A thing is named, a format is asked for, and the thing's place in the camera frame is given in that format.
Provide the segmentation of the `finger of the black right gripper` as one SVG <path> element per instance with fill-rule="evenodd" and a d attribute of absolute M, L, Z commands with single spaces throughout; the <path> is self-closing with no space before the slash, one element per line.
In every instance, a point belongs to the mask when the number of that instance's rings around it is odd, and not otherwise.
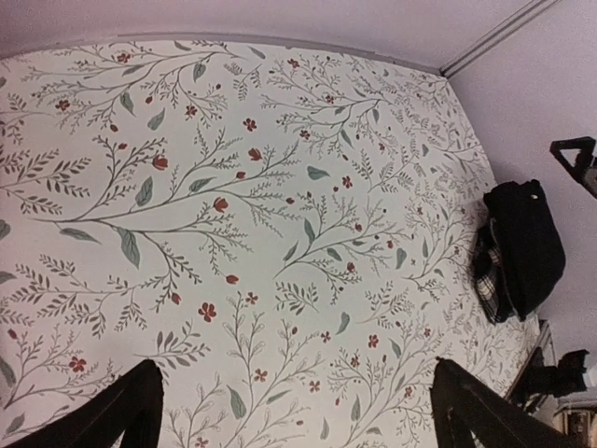
<path fill-rule="evenodd" d="M 596 140 L 589 136 L 553 141 L 549 152 L 578 184 L 596 186 Z"/>

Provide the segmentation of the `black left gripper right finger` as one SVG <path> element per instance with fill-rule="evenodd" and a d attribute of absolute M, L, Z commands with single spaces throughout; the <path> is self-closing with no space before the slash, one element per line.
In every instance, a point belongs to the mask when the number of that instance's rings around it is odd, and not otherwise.
<path fill-rule="evenodd" d="M 507 402 L 451 359 L 439 357 L 430 388 L 437 445 L 577 447 L 571 437 Z"/>

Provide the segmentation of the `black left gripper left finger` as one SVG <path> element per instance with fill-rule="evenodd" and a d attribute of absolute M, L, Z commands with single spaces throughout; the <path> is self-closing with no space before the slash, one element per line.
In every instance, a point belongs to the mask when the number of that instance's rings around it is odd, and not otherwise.
<path fill-rule="evenodd" d="M 96 397 L 13 447 L 156 447 L 164 401 L 158 365 L 145 359 Z"/>

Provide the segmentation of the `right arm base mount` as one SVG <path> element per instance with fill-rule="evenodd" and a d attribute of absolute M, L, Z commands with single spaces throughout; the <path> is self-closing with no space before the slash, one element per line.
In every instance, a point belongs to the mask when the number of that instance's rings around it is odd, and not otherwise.
<path fill-rule="evenodd" d="M 554 398 L 565 397 L 577 392 L 585 392 L 588 386 L 584 375 L 587 373 L 585 360 L 589 352 L 585 349 L 566 353 L 555 367 L 547 367 L 546 372 L 537 378 L 539 390 Z"/>

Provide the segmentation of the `black garment with logo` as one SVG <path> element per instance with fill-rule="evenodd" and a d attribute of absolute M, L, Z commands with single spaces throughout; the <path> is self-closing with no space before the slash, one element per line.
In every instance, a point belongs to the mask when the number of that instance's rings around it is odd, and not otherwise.
<path fill-rule="evenodd" d="M 523 321 L 562 278 L 562 241 L 539 181 L 502 183 L 486 193 L 483 201 L 499 253 L 507 300 Z"/>

